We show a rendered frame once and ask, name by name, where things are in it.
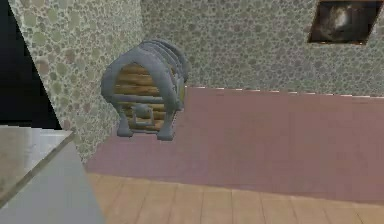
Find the grey framed wooden barrel chest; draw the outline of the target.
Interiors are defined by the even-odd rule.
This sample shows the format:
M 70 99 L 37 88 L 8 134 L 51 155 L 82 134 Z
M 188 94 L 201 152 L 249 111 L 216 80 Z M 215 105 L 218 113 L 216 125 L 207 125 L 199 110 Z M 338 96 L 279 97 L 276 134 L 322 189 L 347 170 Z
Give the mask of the grey framed wooden barrel chest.
M 171 141 L 188 78 L 185 54 L 164 39 L 145 40 L 114 60 L 102 76 L 101 95 L 119 115 L 117 135 Z

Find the grey cabinet with glossy top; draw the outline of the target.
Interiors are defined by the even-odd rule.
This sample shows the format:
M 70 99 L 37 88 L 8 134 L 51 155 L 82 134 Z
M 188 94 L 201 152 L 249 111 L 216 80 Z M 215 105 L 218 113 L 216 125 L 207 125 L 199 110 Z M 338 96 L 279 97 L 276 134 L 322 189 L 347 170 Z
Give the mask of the grey cabinet with glossy top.
M 0 126 L 0 224 L 105 224 L 73 132 Z

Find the dark framed wall picture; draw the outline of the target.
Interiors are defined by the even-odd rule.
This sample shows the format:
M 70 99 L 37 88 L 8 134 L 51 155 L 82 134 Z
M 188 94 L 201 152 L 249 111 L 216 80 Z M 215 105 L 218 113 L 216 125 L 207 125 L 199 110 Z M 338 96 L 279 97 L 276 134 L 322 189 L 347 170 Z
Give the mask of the dark framed wall picture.
M 308 43 L 365 45 L 384 0 L 319 0 Z

